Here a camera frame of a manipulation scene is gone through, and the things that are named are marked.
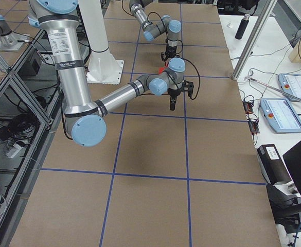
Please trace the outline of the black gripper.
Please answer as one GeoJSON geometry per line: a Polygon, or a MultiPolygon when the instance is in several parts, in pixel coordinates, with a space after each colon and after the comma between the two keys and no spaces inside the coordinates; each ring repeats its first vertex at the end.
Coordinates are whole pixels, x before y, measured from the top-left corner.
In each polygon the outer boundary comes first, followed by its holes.
{"type": "Polygon", "coordinates": [[[188,97],[192,97],[194,89],[194,83],[191,81],[184,80],[182,83],[177,85],[176,89],[168,89],[168,94],[170,96],[170,110],[175,110],[177,96],[181,92],[187,92],[188,97]]]}
{"type": "Polygon", "coordinates": [[[166,62],[168,59],[179,57],[179,54],[176,52],[177,46],[166,46],[165,52],[161,53],[161,60],[166,62]]]}

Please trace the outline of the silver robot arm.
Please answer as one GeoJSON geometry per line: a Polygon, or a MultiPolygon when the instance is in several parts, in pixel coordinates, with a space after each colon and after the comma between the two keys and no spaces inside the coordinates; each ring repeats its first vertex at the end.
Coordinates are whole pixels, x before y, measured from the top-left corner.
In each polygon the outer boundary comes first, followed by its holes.
{"type": "Polygon", "coordinates": [[[169,15],[163,15],[157,24],[149,20],[149,15],[145,14],[145,7],[153,1],[129,1],[129,10],[143,30],[144,38],[147,41],[153,41],[162,34],[166,34],[166,50],[161,53],[161,60],[166,62],[168,59],[179,57],[177,52],[179,37],[181,34],[181,22],[174,20],[169,15]]]}
{"type": "Polygon", "coordinates": [[[104,117],[125,103],[151,92],[170,96],[175,109],[181,92],[193,94],[193,84],[184,80],[185,62],[176,54],[181,22],[168,15],[158,24],[144,12],[148,1],[130,1],[129,11],[137,19],[147,41],[165,34],[168,65],[157,75],[142,75],[101,99],[93,100],[97,84],[119,84],[124,62],[110,52],[99,1],[29,1],[29,22],[46,31],[55,68],[61,81],[66,108],[63,127],[75,143],[92,147],[105,137],[104,117]]]}

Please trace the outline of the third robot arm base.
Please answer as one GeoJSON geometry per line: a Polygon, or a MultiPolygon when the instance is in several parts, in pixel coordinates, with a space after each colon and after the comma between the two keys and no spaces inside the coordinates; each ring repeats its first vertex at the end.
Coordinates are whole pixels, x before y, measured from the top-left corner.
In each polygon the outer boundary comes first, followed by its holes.
{"type": "Polygon", "coordinates": [[[18,41],[18,37],[0,14],[0,51],[17,52],[22,47],[23,42],[18,41]]]}

